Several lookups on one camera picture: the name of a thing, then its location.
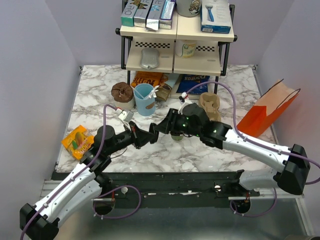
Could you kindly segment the green paper coffee cup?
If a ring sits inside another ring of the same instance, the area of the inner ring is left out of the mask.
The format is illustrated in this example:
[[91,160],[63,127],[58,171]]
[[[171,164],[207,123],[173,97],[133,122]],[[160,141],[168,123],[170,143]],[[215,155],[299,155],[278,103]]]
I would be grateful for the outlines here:
[[176,142],[180,142],[183,140],[184,135],[183,134],[177,134],[177,133],[171,133],[170,134],[171,138],[176,141]]

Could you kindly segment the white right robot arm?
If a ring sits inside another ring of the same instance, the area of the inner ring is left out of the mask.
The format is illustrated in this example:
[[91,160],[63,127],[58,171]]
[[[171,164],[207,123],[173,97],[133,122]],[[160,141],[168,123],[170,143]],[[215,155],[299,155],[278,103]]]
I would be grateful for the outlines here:
[[183,110],[171,108],[166,117],[159,124],[152,123],[149,130],[155,135],[195,136],[208,147],[237,152],[269,166],[265,170],[243,171],[233,180],[230,191],[236,196],[247,190],[276,187],[301,195],[311,168],[302,146],[286,147],[237,133],[228,124],[210,120],[205,110],[195,103]]

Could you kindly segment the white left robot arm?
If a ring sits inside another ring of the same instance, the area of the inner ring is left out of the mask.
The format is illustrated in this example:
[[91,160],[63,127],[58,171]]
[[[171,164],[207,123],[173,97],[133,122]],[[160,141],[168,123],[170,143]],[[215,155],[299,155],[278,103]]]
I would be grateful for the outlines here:
[[152,123],[145,131],[130,121],[119,134],[110,125],[101,126],[93,145],[72,172],[37,203],[27,203],[20,209],[21,235],[32,240],[53,240],[76,210],[96,197],[107,197],[111,185],[102,172],[111,163],[111,155],[130,145],[140,149],[155,143],[159,136],[155,126]]

